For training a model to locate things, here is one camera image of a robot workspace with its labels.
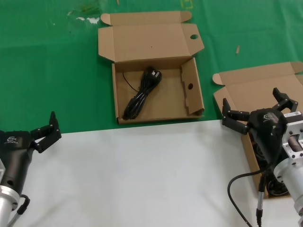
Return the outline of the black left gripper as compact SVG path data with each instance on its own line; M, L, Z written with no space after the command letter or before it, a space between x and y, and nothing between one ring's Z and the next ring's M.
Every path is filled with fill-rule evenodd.
M62 137L55 112L49 124L28 131L0 132L0 159L5 167L1 185L22 192L34 149L43 153Z

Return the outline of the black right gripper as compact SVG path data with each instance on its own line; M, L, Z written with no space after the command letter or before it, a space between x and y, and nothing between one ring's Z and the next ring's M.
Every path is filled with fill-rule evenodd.
M223 99L222 125L246 135L250 130L254 141L258 144L265 160L276 166L285 156L282 154L282 137L285 133L284 109L296 112L298 103L281 93L278 88L273 89L273 96L277 104L273 108L258 109L251 113L232 110L227 99Z

